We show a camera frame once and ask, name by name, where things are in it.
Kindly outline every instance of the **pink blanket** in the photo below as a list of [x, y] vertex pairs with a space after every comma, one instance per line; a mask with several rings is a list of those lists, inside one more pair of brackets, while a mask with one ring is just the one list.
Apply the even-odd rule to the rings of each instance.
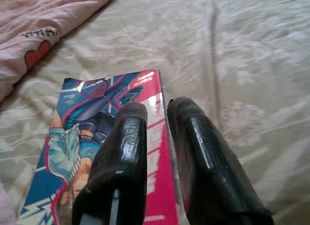
[[109, 0], [0, 0], [0, 102], [61, 37]]

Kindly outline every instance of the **beige bedspread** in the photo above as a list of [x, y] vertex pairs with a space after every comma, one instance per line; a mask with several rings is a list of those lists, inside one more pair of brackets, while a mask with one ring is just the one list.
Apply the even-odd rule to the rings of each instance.
[[161, 70], [223, 132], [279, 225], [310, 218], [310, 0], [112, 0], [1, 104], [0, 177], [23, 205], [63, 78]]

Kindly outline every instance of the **comic book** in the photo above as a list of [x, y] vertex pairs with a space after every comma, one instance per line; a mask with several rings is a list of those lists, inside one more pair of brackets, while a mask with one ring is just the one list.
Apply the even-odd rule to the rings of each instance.
[[157, 69], [82, 81], [64, 80], [18, 225], [70, 225], [73, 202], [92, 161], [129, 102], [148, 111], [145, 225], [176, 225], [177, 206], [166, 116]]

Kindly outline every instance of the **anime character illustration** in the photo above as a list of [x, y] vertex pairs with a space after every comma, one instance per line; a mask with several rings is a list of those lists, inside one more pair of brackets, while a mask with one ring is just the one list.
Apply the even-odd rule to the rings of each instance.
[[93, 159], [113, 129], [114, 115], [143, 90], [142, 86], [128, 90], [137, 75], [123, 75], [115, 83], [104, 79], [87, 85], [79, 82], [75, 89], [85, 100], [61, 115], [56, 109], [46, 150], [49, 171], [66, 186], [56, 202], [60, 225], [71, 224], [73, 201], [86, 185]]

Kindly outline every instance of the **light blue sleeve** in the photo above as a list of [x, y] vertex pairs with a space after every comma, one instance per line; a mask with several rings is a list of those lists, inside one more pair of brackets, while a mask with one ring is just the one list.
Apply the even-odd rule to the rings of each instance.
[[66, 131], [63, 128], [49, 129], [48, 167], [67, 184], [76, 174], [80, 164], [78, 135], [78, 124]]

